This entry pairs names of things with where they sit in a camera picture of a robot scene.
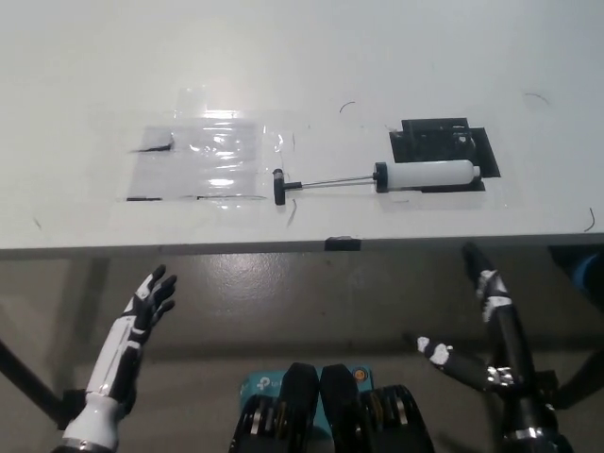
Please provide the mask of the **black teal robot right hand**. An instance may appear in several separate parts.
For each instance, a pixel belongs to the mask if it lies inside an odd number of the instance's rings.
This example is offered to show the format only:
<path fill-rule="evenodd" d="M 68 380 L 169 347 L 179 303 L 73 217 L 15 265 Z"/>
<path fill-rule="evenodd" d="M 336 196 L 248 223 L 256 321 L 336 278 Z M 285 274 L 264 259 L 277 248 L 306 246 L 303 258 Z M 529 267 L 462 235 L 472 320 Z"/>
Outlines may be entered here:
<path fill-rule="evenodd" d="M 417 350 L 447 376 L 479 392 L 497 394 L 502 399 L 502 434 L 506 441 L 524 442 L 557 436 L 556 416 L 539 389 L 525 331 L 500 272 L 473 243 L 465 244 L 461 253 L 494 357 L 487 363 L 450 344 L 415 335 Z"/>

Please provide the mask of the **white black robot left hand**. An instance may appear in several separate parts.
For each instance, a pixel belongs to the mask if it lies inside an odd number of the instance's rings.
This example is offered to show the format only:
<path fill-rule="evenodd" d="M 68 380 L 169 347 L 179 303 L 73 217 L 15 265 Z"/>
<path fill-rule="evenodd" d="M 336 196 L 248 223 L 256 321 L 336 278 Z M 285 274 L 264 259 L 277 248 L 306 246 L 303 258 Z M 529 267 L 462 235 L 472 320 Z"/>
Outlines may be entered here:
<path fill-rule="evenodd" d="M 64 429 L 57 452 L 115 452 L 119 425 L 136 402 L 143 351 L 162 316 L 175 306 L 177 277 L 151 272 L 113 322 L 84 392 L 84 406 Z"/>

